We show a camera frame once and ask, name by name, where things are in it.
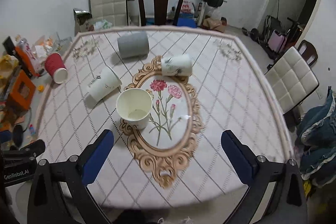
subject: blue clothing pile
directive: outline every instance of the blue clothing pile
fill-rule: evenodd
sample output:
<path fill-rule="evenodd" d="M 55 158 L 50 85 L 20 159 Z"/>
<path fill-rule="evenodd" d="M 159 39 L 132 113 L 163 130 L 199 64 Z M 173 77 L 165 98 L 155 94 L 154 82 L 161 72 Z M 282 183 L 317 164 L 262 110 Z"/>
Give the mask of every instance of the blue clothing pile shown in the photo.
<path fill-rule="evenodd" d="M 310 109 L 297 130 L 295 145 L 304 147 L 300 164 L 302 179 L 310 179 L 318 187 L 336 178 L 335 94 L 331 90 L 323 106 Z"/>

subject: small orange object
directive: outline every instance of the small orange object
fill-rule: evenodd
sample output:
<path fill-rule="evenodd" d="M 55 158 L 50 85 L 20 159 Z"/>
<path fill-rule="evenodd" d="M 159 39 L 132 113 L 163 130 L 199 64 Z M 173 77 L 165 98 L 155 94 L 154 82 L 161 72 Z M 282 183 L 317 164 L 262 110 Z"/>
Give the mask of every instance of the small orange object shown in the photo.
<path fill-rule="evenodd" d="M 43 91 L 44 91 L 44 86 L 43 86 L 43 85 L 39 85 L 39 86 L 37 87 L 37 90 L 38 90 L 39 92 L 43 92 Z"/>

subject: dumbbell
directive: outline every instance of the dumbbell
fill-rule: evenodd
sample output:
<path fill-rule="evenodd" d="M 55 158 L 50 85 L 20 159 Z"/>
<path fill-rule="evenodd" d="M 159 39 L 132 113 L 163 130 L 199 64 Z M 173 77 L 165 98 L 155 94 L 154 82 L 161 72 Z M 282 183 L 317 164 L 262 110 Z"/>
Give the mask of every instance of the dumbbell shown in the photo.
<path fill-rule="evenodd" d="M 250 32 L 246 28 L 242 28 L 241 31 L 243 32 L 244 35 L 247 37 L 251 37 L 251 39 L 255 42 L 258 42 L 259 38 L 259 31 L 256 28 L 253 28 Z"/>

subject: diamond grid pattern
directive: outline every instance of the diamond grid pattern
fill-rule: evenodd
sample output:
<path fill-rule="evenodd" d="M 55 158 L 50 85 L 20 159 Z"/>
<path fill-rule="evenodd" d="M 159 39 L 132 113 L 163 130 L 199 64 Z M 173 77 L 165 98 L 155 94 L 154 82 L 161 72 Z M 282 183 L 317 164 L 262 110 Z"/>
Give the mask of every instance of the diamond grid pattern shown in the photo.
<path fill-rule="evenodd" d="M 197 203 L 241 187 L 234 169 L 220 144 L 222 131 L 231 129 L 256 154 L 284 161 L 277 126 L 263 90 L 243 56 L 240 63 L 217 51 L 218 37 L 203 34 L 149 31 L 147 57 L 121 60 L 117 38 L 132 32 L 109 32 L 82 37 L 83 42 L 100 37 L 98 51 L 75 62 L 65 85 L 55 85 L 43 112 L 39 138 L 47 144 L 41 158 L 50 162 L 80 154 L 108 128 L 115 144 L 95 183 L 89 189 L 99 204 L 123 208 L 162 208 Z M 237 47 L 234 41 L 224 42 Z M 198 148 L 189 167 L 178 173 L 171 188 L 162 189 L 151 173 L 145 173 L 127 148 L 127 137 L 120 132 L 115 103 L 132 76 L 155 55 L 187 53 L 193 60 L 189 82 L 196 88 L 204 128 L 198 135 Z M 109 65 L 123 84 L 100 102 L 90 102 L 87 84 Z"/>

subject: chair leg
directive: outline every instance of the chair leg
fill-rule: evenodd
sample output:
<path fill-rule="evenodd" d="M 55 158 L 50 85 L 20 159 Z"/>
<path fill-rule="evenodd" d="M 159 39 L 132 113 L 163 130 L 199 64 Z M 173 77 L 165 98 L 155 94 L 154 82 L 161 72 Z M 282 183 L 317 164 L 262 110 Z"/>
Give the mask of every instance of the chair leg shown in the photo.
<path fill-rule="evenodd" d="M 283 115 L 288 128 L 297 126 L 301 122 L 300 112 L 297 107 L 292 108 L 290 111 Z"/>

